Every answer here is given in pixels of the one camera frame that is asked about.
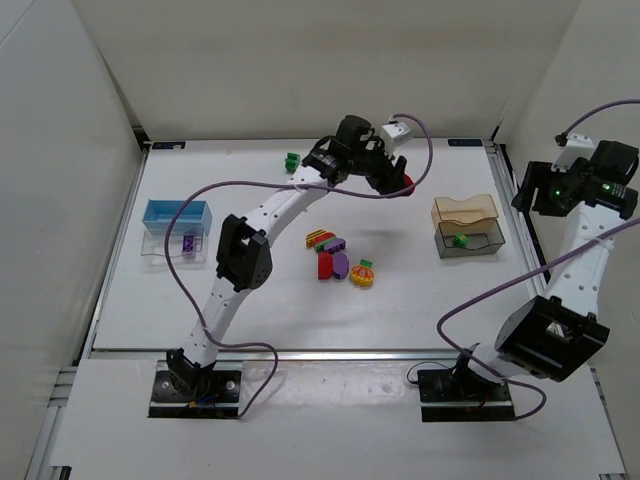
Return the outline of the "red rounded lego brick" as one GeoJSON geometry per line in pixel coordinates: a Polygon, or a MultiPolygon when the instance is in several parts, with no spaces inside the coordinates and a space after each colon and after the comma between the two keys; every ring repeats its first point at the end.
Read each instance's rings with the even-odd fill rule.
{"type": "Polygon", "coordinates": [[[410,196],[415,191],[414,181],[408,174],[404,174],[403,179],[405,183],[405,192],[403,193],[403,195],[410,196]]]}

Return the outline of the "small green lego brick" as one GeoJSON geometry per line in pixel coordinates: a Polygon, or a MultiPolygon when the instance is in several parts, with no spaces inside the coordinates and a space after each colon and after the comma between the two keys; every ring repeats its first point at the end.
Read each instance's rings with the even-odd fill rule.
{"type": "Polygon", "coordinates": [[[462,233],[455,234],[452,238],[452,244],[457,248],[466,249],[468,243],[469,238],[462,233]]]}

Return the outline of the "green stepped lego block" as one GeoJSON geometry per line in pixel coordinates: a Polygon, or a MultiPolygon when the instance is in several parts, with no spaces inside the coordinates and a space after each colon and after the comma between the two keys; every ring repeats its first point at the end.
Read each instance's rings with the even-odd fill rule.
{"type": "Polygon", "coordinates": [[[288,152],[285,156],[284,167],[289,174],[293,174],[301,163],[301,157],[298,153],[288,152]]]}

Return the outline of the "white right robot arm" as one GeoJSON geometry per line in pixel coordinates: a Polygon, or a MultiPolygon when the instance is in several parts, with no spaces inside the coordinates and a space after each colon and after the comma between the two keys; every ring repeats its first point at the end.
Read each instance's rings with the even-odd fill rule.
{"type": "Polygon", "coordinates": [[[601,235],[632,216],[638,193],[629,183],[638,166],[638,148],[578,135],[555,162],[529,163],[513,207],[566,218],[563,254],[593,246],[555,267],[544,292],[506,320],[493,345],[461,356],[456,377],[482,385],[524,374],[561,382],[605,345],[598,292],[614,241],[601,235]]]}

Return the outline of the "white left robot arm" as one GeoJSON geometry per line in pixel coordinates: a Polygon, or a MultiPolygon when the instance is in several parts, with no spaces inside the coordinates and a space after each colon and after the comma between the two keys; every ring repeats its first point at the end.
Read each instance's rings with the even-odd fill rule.
{"type": "Polygon", "coordinates": [[[412,181],[405,173],[406,160],[394,155],[410,137],[409,127],[398,117],[375,130],[367,120],[348,115],[335,134],[314,145],[271,197],[243,216],[225,218],[211,294],[189,338],[167,353],[175,389],[193,397],[210,389],[211,371],[231,320],[246,297],[269,278],[272,244],[307,207],[351,175],[364,177],[383,197],[410,194],[412,181]]]}

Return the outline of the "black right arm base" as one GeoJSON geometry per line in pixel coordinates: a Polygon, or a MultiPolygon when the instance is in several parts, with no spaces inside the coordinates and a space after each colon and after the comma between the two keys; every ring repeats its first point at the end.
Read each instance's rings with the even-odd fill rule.
{"type": "Polygon", "coordinates": [[[424,423],[505,422],[515,419],[515,408],[506,385],[483,384],[455,373],[440,362],[419,362],[406,374],[418,388],[424,423]]]}

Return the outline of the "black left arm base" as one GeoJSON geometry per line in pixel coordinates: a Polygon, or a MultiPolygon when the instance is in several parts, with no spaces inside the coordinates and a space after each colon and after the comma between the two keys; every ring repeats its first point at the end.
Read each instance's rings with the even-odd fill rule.
{"type": "Polygon", "coordinates": [[[165,363],[156,365],[148,417],[156,419],[235,419],[239,413],[243,368],[240,363],[216,365],[188,393],[177,388],[165,363]]]}

